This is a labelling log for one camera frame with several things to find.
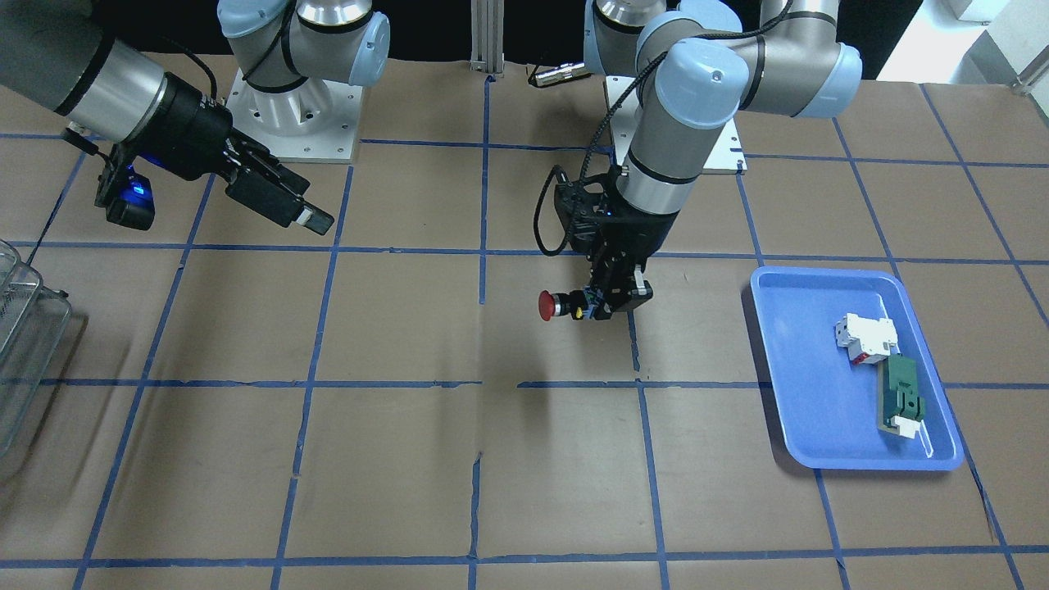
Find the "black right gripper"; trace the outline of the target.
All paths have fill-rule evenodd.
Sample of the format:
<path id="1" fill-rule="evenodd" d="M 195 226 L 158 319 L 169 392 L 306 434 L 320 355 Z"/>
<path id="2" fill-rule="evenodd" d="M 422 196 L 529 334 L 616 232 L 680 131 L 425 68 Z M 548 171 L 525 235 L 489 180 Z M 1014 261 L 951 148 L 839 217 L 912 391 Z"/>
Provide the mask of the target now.
<path id="1" fill-rule="evenodd" d="M 172 72 L 155 112 L 155 164 L 181 180 L 207 173 L 232 180 L 224 194 L 281 227 L 319 235 L 334 218 L 304 198 L 311 182 L 286 168 L 265 145 L 236 130 L 232 113 Z"/>

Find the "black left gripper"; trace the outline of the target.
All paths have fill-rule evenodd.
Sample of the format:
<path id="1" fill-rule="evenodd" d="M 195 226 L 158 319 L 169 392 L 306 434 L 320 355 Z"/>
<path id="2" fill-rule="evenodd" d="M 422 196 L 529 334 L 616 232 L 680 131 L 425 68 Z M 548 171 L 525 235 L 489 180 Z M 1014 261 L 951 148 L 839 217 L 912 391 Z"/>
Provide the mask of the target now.
<path id="1" fill-rule="evenodd" d="M 554 207 L 566 245 L 588 259 L 588 283 L 582 288 L 581 318 L 611 319 L 652 299 L 646 262 L 662 247 L 677 220 L 634 208 L 615 186 L 611 172 L 570 182 L 565 169 L 554 168 Z"/>

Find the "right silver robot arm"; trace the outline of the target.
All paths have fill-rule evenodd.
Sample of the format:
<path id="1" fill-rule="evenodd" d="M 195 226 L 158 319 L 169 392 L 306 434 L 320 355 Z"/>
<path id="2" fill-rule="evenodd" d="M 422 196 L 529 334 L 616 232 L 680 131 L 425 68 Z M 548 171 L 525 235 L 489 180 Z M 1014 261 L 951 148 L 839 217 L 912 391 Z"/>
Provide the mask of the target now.
<path id="1" fill-rule="evenodd" d="M 94 1 L 4 1 L 2 83 L 112 142 L 95 206 L 109 223 L 148 230 L 155 205 L 142 157 L 181 180 L 217 175 L 226 194 L 267 220 L 325 234 L 334 218 L 305 199 L 311 183 L 236 115 L 103 29 Z M 269 139 L 336 132 L 338 85 L 374 86 L 391 25 L 370 1 L 220 1 L 217 18 L 247 91 L 252 127 Z"/>

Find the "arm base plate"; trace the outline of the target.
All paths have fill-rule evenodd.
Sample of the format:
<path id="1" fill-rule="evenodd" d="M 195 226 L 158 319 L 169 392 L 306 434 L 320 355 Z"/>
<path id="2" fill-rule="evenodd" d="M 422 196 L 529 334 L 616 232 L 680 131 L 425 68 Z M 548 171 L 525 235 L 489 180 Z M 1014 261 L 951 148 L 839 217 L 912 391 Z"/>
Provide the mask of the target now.
<path id="1" fill-rule="evenodd" d="M 607 75 L 604 81 L 606 87 L 606 103 L 613 105 L 633 82 L 633 78 Z M 623 105 L 611 119 L 611 136 L 614 143 L 615 163 L 624 165 L 633 142 L 634 132 L 639 126 L 642 108 L 636 91 L 624 100 Z M 748 170 L 742 143 L 738 141 L 738 128 L 735 119 L 730 120 L 722 131 L 711 154 L 705 161 L 704 175 L 742 175 Z"/>
<path id="2" fill-rule="evenodd" d="M 351 164 L 365 89 L 308 79 L 287 93 L 263 93 L 237 71 L 226 108 L 234 127 L 284 163 Z"/>

